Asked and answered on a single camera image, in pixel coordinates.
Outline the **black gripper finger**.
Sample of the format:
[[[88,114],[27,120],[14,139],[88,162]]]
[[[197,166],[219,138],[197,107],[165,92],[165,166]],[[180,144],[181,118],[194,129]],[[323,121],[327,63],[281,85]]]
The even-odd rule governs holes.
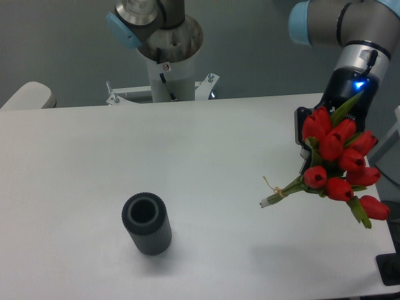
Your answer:
[[[300,174],[311,166],[311,148],[303,140],[303,125],[312,110],[306,107],[299,107],[294,112],[294,129],[295,129],[295,143],[301,146],[300,156],[303,158],[303,164],[300,169]]]

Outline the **black robotic gripper body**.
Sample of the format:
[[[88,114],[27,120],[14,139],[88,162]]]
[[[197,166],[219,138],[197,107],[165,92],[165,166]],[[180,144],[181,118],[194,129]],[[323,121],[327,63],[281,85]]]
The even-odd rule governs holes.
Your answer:
[[[346,117],[356,122],[356,131],[364,131],[366,116],[378,87],[379,81],[372,75],[362,76],[362,72],[354,69],[337,69],[333,72],[320,102],[314,108],[324,106],[332,113],[362,91],[360,99]]]

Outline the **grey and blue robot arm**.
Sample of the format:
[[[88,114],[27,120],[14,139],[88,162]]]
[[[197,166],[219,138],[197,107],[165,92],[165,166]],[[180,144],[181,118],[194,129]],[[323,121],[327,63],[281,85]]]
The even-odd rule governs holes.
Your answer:
[[[183,1],[117,1],[106,25],[116,40],[146,60],[155,103],[208,99],[217,77],[210,74],[195,85],[193,59],[203,43],[203,30],[186,14]],[[399,2],[299,2],[288,29],[295,43],[342,48],[319,105],[333,111],[360,94],[347,117],[364,131],[369,107],[399,43]]]

